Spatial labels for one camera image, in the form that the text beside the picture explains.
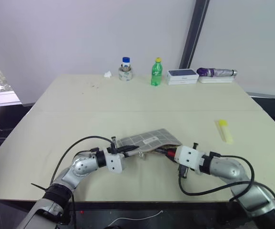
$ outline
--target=white box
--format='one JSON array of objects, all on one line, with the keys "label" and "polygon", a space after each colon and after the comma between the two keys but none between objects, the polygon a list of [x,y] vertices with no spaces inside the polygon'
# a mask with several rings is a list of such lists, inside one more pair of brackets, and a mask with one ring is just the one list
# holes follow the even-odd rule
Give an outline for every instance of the white box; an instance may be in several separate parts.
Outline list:
[{"label": "white box", "polygon": [[200,76],[199,82],[201,83],[231,83],[234,81],[234,76]]},{"label": "white box", "polygon": [[196,83],[199,74],[193,69],[168,70],[166,80],[168,85]]}]

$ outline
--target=white wall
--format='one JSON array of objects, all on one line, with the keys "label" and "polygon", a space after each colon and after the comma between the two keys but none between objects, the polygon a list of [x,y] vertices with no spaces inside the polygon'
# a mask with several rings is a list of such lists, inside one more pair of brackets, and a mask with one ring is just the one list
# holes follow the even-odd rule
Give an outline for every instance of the white wall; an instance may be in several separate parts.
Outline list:
[{"label": "white wall", "polygon": [[178,68],[195,0],[0,0],[0,68],[23,104],[62,73]]},{"label": "white wall", "polygon": [[212,0],[192,68],[237,69],[247,91],[275,95],[275,0]]}]

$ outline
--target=black pole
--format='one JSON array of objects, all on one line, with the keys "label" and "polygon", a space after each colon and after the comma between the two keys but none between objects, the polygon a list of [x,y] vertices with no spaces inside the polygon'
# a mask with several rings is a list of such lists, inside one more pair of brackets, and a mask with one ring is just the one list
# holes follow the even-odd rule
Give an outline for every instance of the black pole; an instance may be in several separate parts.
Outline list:
[{"label": "black pole", "polygon": [[209,0],[196,0],[179,69],[189,68],[199,40]]}]

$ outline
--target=blue lid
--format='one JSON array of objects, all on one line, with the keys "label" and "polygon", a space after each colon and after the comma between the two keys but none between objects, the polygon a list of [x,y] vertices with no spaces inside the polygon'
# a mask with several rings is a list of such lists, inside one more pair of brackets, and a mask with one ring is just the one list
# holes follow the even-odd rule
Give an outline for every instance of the blue lid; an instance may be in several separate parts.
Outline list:
[{"label": "blue lid", "polygon": [[124,57],[122,58],[122,62],[130,63],[130,58],[124,56]]}]

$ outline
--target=table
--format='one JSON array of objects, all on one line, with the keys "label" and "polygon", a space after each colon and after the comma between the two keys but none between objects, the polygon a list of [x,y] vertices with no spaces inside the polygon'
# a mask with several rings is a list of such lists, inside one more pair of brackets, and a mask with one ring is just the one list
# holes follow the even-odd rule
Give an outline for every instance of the table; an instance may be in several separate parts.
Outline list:
[{"label": "table", "polygon": [[[229,123],[234,143],[222,141],[215,120]],[[123,138],[166,128],[184,145],[247,158],[256,180],[275,191],[275,122],[236,83],[150,86],[149,76],[130,82],[100,75],[57,78],[0,147],[0,199],[38,200],[49,185],[63,152],[89,136]],[[77,145],[60,170],[71,164],[78,150],[107,146],[90,140]],[[121,174],[103,167],[84,179],[76,201],[227,201],[230,190],[189,197],[177,184],[177,165],[156,153],[146,160],[126,160]],[[184,186],[191,192],[223,185],[216,177],[189,172]]]}]

